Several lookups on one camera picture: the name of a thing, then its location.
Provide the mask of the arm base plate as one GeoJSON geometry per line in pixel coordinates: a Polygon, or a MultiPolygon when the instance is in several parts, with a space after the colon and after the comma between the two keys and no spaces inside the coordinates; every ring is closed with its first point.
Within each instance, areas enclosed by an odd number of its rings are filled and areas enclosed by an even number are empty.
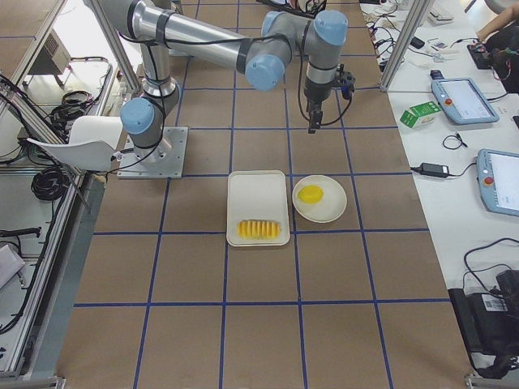
{"type": "Polygon", "coordinates": [[[187,127],[169,127],[164,129],[162,141],[153,154],[141,162],[135,154],[134,145],[127,136],[125,148],[132,148],[124,153],[120,162],[121,169],[116,171],[121,179],[163,179],[182,177],[183,163],[187,148],[187,127]]]}

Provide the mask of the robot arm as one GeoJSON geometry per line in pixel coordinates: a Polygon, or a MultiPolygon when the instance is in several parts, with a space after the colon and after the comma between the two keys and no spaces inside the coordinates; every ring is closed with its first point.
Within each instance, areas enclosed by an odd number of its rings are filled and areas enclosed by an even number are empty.
{"type": "Polygon", "coordinates": [[[253,38],[192,19],[157,1],[101,1],[99,7],[118,34],[142,48],[144,94],[122,111],[122,123],[137,161],[144,165],[158,166],[171,154],[164,121],[180,97],[167,63],[171,49],[232,68],[259,91],[274,89],[299,54],[308,61],[300,67],[305,79],[298,96],[307,100],[300,108],[311,134],[324,124],[323,102],[334,88],[345,85],[339,61],[349,22],[340,11],[319,11],[311,19],[270,11],[261,35],[253,38]]]}

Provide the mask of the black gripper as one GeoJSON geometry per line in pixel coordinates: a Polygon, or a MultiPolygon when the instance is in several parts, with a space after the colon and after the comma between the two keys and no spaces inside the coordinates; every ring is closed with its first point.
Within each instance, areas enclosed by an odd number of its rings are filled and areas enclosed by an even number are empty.
{"type": "Polygon", "coordinates": [[[333,81],[327,83],[316,83],[311,79],[305,79],[303,92],[307,99],[309,134],[314,134],[321,127],[323,117],[321,105],[329,98],[332,87],[333,81]]]}

